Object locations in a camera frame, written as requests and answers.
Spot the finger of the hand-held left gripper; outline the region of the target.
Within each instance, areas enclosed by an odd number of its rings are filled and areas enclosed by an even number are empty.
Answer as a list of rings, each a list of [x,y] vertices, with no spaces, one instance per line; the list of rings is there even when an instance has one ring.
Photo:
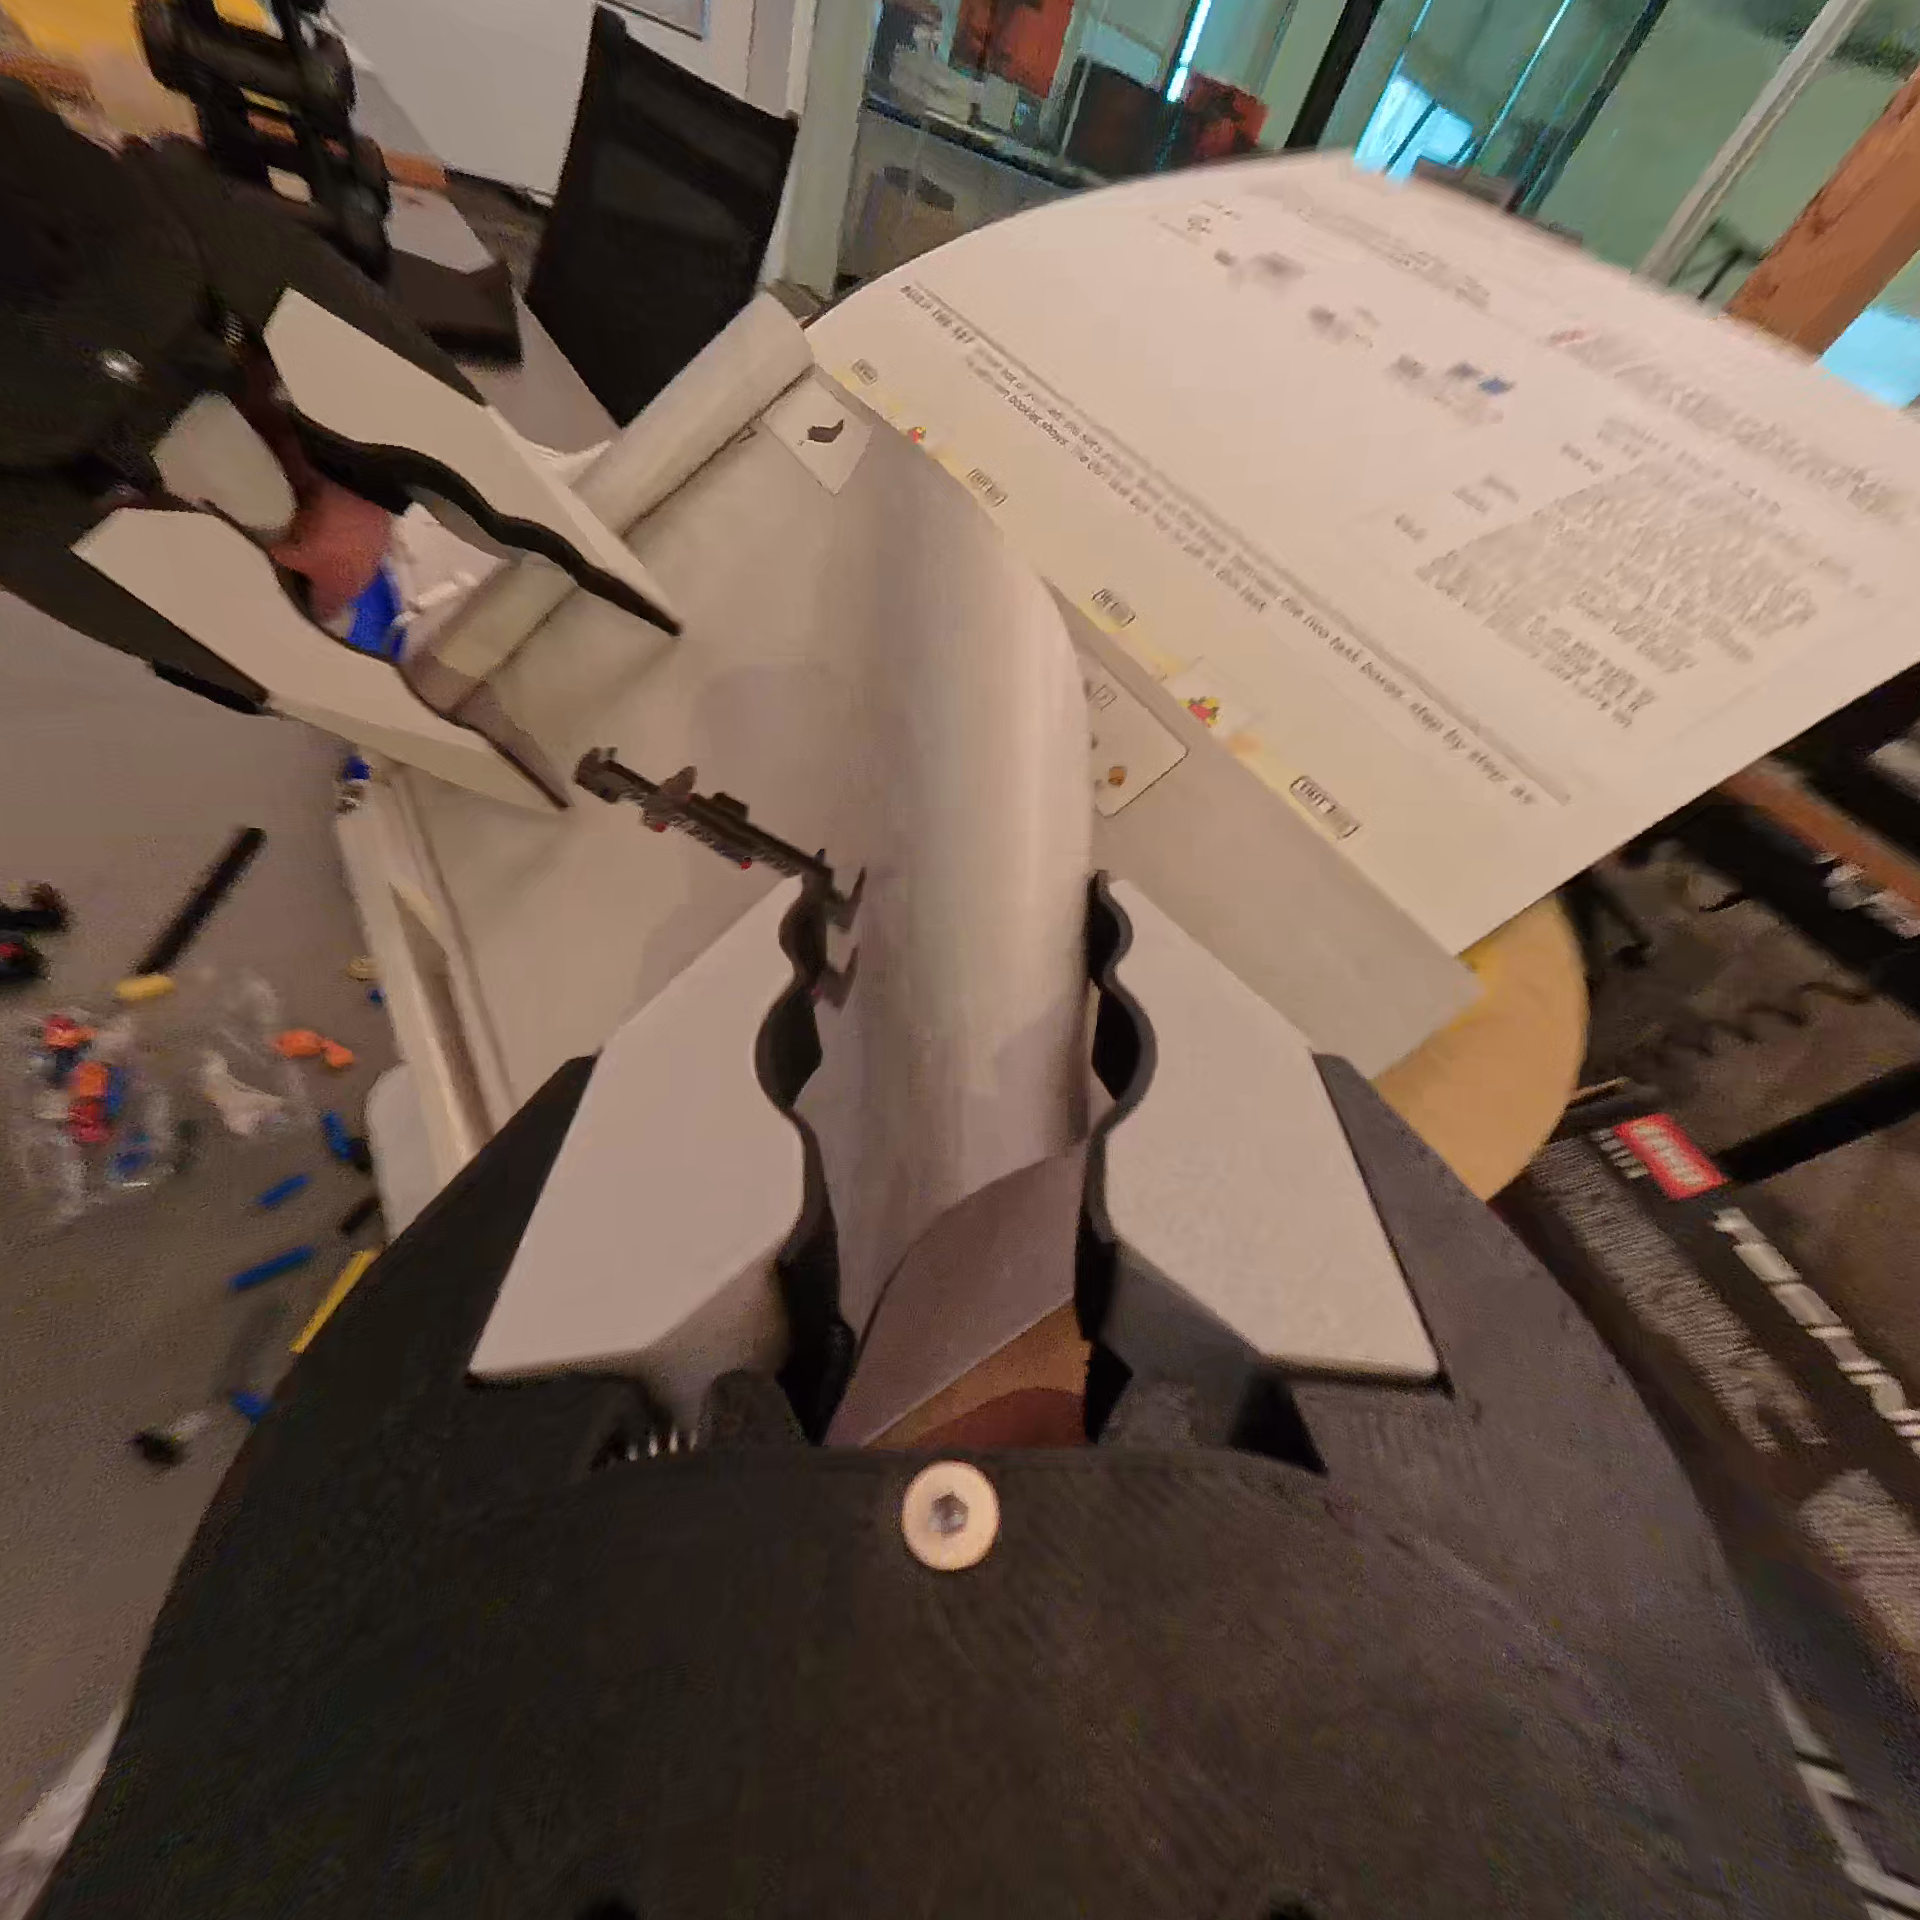
[[[310,458],[415,504],[439,500],[507,555],[533,555],[660,633],[679,612],[623,541],[487,400],[285,293],[263,326],[284,410]]]
[[[271,562],[276,539],[204,508],[122,505],[74,541],[74,557],[180,636],[261,685],[285,718],[477,797],[562,817],[495,744],[432,710],[394,662],[359,656],[316,624]]]

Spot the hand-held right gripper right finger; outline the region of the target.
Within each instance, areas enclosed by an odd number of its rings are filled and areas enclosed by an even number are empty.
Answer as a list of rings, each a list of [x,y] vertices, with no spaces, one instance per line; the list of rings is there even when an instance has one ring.
[[[1327,1059],[1142,889],[1087,884],[1093,1120],[1076,1218],[1091,1441],[1131,1388],[1204,1444],[1309,1449],[1299,1386],[1422,1395],[1444,1363]]]

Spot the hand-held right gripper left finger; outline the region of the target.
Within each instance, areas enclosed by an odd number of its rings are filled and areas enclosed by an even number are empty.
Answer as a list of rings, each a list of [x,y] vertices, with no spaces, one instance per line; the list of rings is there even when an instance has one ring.
[[[493,1309],[485,1380],[629,1376],[675,1429],[731,1371],[818,1443],[854,1338],[823,1149],[824,894],[781,881],[592,1059]]]

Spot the white instruction booklet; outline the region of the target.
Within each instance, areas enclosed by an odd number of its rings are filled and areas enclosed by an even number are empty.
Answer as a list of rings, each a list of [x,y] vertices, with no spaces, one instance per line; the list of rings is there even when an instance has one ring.
[[[1344,1123],[1349,1067],[1459,1005],[1452,962],[1252,787],[1171,746],[1146,825],[1096,844],[1087,675],[1056,594],[927,458],[810,374],[757,400],[634,524],[684,636],[571,594],[482,692],[587,777],[539,818],[415,795],[499,1060],[584,1064],[781,881],[824,898],[823,1149],[854,1338],[824,1429],[871,1443],[1071,1306],[1093,1120],[1087,884],[1130,881],[1284,1014]]]

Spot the long black lego beam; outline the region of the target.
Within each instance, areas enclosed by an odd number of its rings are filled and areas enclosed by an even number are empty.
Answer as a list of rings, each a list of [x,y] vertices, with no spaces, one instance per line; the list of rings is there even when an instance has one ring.
[[[173,917],[167,918],[133,962],[133,976],[170,976],[175,962],[198,941],[239,881],[248,875],[264,845],[267,833],[263,828],[248,825],[238,830],[211,868],[184,894]]]

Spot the yellow lego axle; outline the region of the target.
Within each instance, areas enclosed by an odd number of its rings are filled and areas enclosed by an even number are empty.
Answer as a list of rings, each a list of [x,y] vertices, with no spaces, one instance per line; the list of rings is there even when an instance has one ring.
[[[327,1284],[327,1292],[319,1296],[317,1306],[295,1336],[288,1346],[290,1355],[303,1355],[317,1336],[325,1331],[330,1320],[346,1306],[346,1301],[356,1289],[359,1281],[370,1272],[370,1266],[379,1260],[382,1249],[370,1245],[351,1253],[348,1261],[336,1273],[333,1282]]]

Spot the clear bag small lego parts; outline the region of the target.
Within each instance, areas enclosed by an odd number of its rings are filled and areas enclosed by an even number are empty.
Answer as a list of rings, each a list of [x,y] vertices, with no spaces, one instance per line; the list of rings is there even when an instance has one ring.
[[[218,972],[175,976],[154,1003],[109,992],[5,1012],[5,1218],[63,1229],[204,1170],[267,1188],[346,1166],[319,1115],[367,1139],[348,1108],[356,1065],[285,1064],[271,1041],[288,1026],[310,1025],[290,1019],[264,978]],[[370,1142],[365,1170],[346,1169],[370,1172]]]

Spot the black lego set box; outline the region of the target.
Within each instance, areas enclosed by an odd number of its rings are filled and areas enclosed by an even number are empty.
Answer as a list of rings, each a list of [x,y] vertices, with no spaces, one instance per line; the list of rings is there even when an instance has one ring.
[[[1499,1195],[1667,1429],[1867,1916],[1915,1916],[1918,1405],[1768,1214],[1642,1089]]]

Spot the person's left hand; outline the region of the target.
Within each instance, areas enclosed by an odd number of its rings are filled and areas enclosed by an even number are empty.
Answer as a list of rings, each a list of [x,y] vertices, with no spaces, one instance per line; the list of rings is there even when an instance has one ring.
[[[271,562],[299,582],[309,618],[330,626],[351,610],[394,549],[395,516],[327,477],[295,509]]]

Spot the black dumbbell rack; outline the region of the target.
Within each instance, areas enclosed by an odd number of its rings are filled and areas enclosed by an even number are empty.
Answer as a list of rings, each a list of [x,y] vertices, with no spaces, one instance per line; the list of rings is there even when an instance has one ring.
[[[158,85],[192,108],[204,150],[244,186],[303,188],[295,211],[351,266],[383,283],[394,267],[394,176],[355,123],[356,74],[322,2],[270,2],[267,28],[213,2],[136,2],[139,50]]]

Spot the black monitor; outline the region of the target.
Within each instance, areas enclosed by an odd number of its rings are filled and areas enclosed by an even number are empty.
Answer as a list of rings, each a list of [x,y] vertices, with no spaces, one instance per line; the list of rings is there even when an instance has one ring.
[[[629,425],[754,298],[799,134],[599,6],[523,302]]]

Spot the white printed paper sheet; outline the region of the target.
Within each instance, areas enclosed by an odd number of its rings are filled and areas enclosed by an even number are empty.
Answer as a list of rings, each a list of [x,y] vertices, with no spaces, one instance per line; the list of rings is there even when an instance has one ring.
[[[806,341],[1452,953],[1915,666],[1915,424],[1434,184],[1093,190]]]

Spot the wooden post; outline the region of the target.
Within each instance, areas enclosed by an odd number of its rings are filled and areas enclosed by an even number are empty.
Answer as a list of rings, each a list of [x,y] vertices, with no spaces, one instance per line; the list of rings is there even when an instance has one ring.
[[[1911,74],[1723,313],[1819,357],[1915,252],[1918,75]]]

